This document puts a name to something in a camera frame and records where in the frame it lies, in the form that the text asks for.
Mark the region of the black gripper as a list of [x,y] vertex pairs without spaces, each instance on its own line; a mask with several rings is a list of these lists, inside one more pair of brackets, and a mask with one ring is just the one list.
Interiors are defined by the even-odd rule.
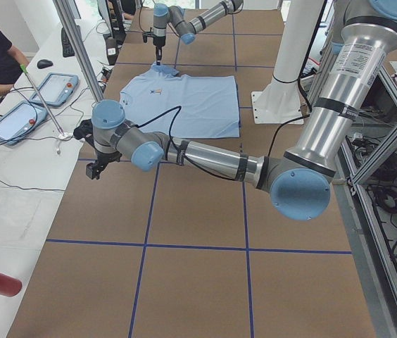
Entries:
[[109,163],[119,162],[120,159],[121,153],[118,151],[111,154],[98,152],[95,162],[86,165],[86,176],[89,179],[98,180],[100,178],[100,173],[106,169]]
[[156,64],[160,65],[162,61],[162,48],[165,46],[165,35],[153,35],[153,45],[156,47]]

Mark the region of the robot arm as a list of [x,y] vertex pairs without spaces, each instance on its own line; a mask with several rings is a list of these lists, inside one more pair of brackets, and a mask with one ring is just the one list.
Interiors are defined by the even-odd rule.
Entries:
[[165,46],[167,26],[171,24],[173,30],[179,35],[184,44],[190,44],[195,36],[208,26],[216,23],[226,15],[233,15],[243,6],[243,1],[220,1],[214,7],[187,21],[184,9],[179,6],[167,6],[157,3],[153,8],[153,30],[151,36],[156,48],[156,65],[162,61],[162,50]]
[[334,158],[386,58],[397,49],[397,1],[338,1],[331,51],[336,60],[295,146],[281,158],[253,157],[215,145],[239,136],[234,78],[188,75],[156,61],[133,78],[118,100],[98,102],[75,130],[94,148],[91,179],[126,159],[149,171],[161,161],[192,165],[220,179],[247,182],[270,195],[294,220],[327,208]]

